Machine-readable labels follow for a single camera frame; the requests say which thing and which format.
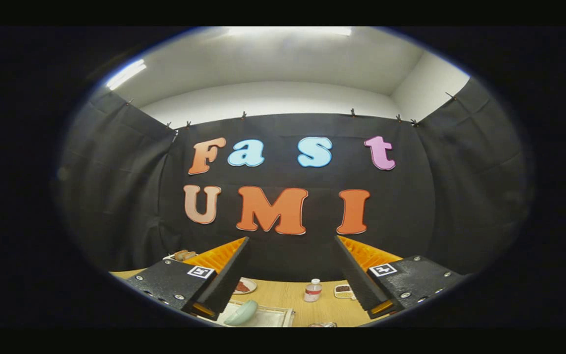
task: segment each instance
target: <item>white wall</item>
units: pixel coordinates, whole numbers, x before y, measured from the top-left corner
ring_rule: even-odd
[[[400,108],[401,119],[420,121],[451,99],[445,92],[456,94],[468,80],[462,70],[425,52],[391,98]]]
[[[261,82],[195,90],[140,110],[178,128],[219,119],[296,113],[355,114],[396,118],[399,108],[383,94],[315,83]]]

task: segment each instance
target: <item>ceiling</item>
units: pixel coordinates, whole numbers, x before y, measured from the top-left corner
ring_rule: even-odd
[[[303,81],[391,95],[423,49],[381,29],[350,36],[272,29],[231,34],[194,29],[150,50],[146,69],[115,89],[144,107],[193,90],[259,81]]]

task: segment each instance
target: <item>white plate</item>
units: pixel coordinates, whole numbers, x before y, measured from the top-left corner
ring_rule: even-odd
[[[250,294],[251,292],[255,291],[256,289],[256,284],[247,278],[241,278],[240,282],[242,282],[248,289],[249,291],[243,292],[243,291],[234,291],[233,295],[242,295],[242,294]]]

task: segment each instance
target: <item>orange letter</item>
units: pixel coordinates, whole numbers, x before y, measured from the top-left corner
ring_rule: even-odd
[[[224,148],[226,146],[226,139],[217,138],[210,141],[204,141],[202,143],[197,143],[194,145],[194,150],[196,153],[194,155],[194,163],[191,165],[188,173],[190,175],[197,175],[199,173],[205,173],[209,170],[209,165],[206,164],[207,159],[209,162],[215,161],[218,157],[218,148]]]
[[[211,224],[215,220],[215,211],[218,208],[218,194],[222,193],[222,188],[216,186],[208,186],[204,188],[206,193],[206,211],[204,214],[198,213],[196,209],[196,195],[200,192],[200,187],[187,185],[184,186],[185,191],[185,213],[187,217],[198,224]]]
[[[259,187],[245,186],[238,190],[243,197],[242,221],[237,228],[244,231],[256,231],[258,226],[253,222],[253,215],[259,220],[264,231],[270,231],[281,216],[281,222],[275,231],[282,235],[303,235],[303,201],[309,193],[301,188],[286,188],[279,195],[274,205]]]
[[[364,203],[370,197],[367,190],[343,190],[340,198],[344,199],[344,216],[337,232],[342,235],[361,234],[366,231],[364,225]]]

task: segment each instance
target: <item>food on plate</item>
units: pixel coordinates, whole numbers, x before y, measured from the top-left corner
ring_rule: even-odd
[[[247,287],[246,285],[243,284],[243,282],[239,282],[237,284],[237,287],[235,288],[236,291],[241,291],[241,292],[248,292],[250,291],[249,287]]]

